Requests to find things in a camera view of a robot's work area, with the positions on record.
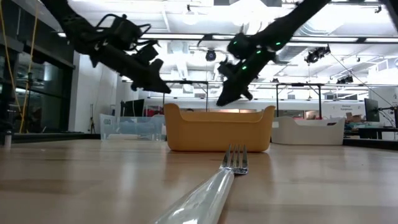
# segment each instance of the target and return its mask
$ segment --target fork tines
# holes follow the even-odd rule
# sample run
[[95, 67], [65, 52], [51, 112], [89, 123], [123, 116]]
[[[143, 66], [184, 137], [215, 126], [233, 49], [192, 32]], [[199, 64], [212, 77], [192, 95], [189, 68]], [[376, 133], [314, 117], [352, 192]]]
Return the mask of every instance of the fork tines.
[[231, 169], [235, 174], [247, 174], [248, 172], [248, 152], [246, 145], [243, 145], [242, 160], [240, 158], [241, 147], [240, 145], [234, 145], [232, 156], [231, 156], [232, 144], [229, 145], [229, 149], [225, 152], [223, 162], [221, 163], [220, 169], [226, 168]]

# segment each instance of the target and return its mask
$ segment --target yellow plastic bin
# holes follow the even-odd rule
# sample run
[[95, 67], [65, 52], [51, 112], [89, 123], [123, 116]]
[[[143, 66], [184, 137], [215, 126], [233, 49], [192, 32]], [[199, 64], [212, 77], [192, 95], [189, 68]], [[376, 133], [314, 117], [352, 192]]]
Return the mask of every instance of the yellow plastic bin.
[[240, 144], [262, 152], [269, 147], [275, 106], [258, 113], [182, 112], [170, 103], [164, 111], [172, 151], [225, 152]]

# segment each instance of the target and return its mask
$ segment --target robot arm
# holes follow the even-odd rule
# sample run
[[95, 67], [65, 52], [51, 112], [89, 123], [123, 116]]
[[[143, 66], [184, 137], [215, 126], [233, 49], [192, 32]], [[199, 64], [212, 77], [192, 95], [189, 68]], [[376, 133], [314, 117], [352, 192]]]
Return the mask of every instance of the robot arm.
[[[218, 71], [228, 79], [223, 83], [223, 91], [217, 106], [224, 106], [246, 93], [248, 85], [258, 78], [259, 72], [272, 60], [276, 61], [276, 52], [282, 49], [293, 37], [295, 31], [331, 0], [304, 0], [288, 15], [276, 19], [264, 30], [250, 37], [238, 33], [228, 44], [228, 52], [240, 61], [233, 65], [221, 62]], [[356, 3], [364, 0], [353, 0]], [[398, 1], [381, 0], [389, 10], [391, 18], [398, 28]]]
[[[150, 29], [150, 24], [137, 26], [127, 20], [126, 15], [119, 17], [108, 14], [97, 26], [91, 25], [85, 18], [78, 15], [67, 0], [41, 0], [61, 25], [67, 39], [75, 50], [89, 55], [93, 66], [103, 63], [120, 76], [126, 76], [133, 81], [131, 88], [143, 88], [146, 91], [170, 93], [170, 88], [160, 78], [159, 70], [163, 65], [161, 59], [153, 60], [157, 55], [154, 45], [156, 40], [138, 42], [138, 39]], [[114, 17], [111, 27], [100, 27], [108, 17]], [[125, 51], [143, 47], [136, 54], [129, 55]]]

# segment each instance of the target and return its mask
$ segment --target fork handle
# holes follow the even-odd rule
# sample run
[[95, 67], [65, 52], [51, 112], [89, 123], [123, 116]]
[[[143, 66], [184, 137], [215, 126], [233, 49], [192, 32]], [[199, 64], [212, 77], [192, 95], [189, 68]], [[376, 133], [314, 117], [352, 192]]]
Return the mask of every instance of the fork handle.
[[233, 180], [231, 170], [220, 169], [169, 207], [155, 224], [217, 224]]

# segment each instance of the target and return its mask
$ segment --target table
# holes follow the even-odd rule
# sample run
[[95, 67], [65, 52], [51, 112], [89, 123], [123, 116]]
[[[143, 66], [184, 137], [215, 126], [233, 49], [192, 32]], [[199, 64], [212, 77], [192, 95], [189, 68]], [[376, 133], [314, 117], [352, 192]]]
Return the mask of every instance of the table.
[[[14, 144], [0, 153], [1, 224], [151, 223], [213, 175], [220, 153], [170, 153], [165, 142]], [[220, 224], [396, 223], [398, 154], [282, 146], [249, 154]]]
[[397, 128], [358, 128], [360, 138], [382, 139], [383, 132], [398, 132]]

